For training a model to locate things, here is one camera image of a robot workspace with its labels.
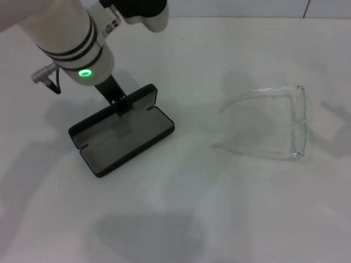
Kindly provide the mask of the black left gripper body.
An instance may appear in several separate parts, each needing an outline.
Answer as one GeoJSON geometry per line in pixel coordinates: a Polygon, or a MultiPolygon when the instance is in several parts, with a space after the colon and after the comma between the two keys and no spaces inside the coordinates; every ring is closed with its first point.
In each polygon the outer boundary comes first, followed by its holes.
{"type": "Polygon", "coordinates": [[[126,93],[122,90],[113,75],[109,75],[106,80],[94,87],[109,104],[113,104],[126,96],[126,93]]]}

